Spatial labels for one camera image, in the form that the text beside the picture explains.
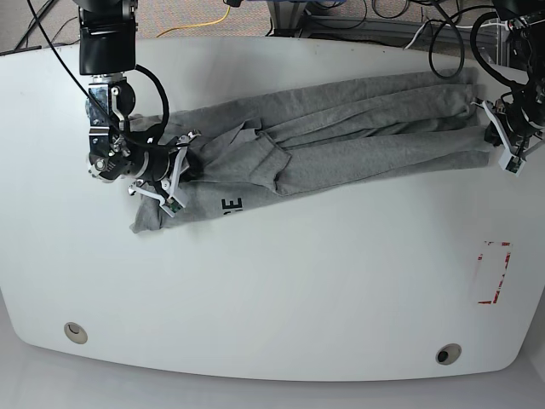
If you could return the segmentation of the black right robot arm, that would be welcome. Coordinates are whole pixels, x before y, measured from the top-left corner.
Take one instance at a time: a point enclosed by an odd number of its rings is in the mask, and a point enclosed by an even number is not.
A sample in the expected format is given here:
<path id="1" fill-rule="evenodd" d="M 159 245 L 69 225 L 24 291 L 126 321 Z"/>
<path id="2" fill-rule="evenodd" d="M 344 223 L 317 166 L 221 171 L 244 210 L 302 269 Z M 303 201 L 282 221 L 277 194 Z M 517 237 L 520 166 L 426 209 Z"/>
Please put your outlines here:
<path id="1" fill-rule="evenodd" d="M 181 179 L 191 179 L 202 169 L 189 147 L 200 135 L 191 130 L 165 144 L 169 101 L 163 85 L 135 60 L 136 1 L 79 1 L 79 71 L 91 77 L 86 92 L 89 118 L 89 173 L 103 182 L 132 179 L 129 194 L 154 199 L 169 216 L 188 204 Z M 132 130 L 130 114 L 135 92 L 126 72 L 137 71 L 155 85 L 162 104 L 159 122 L 145 130 Z"/>

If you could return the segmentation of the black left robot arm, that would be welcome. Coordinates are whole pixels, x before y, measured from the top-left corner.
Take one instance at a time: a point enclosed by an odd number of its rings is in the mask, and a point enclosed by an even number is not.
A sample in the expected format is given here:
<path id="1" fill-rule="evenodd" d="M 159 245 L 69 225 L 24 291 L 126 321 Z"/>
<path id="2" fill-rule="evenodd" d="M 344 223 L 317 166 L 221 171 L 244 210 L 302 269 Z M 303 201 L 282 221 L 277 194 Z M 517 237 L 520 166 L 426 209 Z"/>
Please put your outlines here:
<path id="1" fill-rule="evenodd" d="M 470 27 L 468 39 L 455 18 L 463 9 L 448 15 L 437 1 L 431 4 L 443 16 L 439 29 L 450 26 L 460 46 L 460 61 L 456 73 L 460 73 L 465 62 L 465 45 L 472 50 L 473 57 L 486 73 L 499 84 L 508 88 L 494 102 L 476 100 L 490 124 L 485 131 L 485 140 L 503 147 L 499 165 L 507 172 L 518 175 L 529 155 L 544 146 L 544 2 L 543 1 L 493 1 L 487 13 L 478 17 Z M 488 20 L 497 20 L 507 32 L 498 36 L 499 56 L 497 62 L 503 66 L 514 63 L 526 71 L 527 79 L 520 83 L 506 78 L 492 67 L 479 51 L 479 30 Z"/>

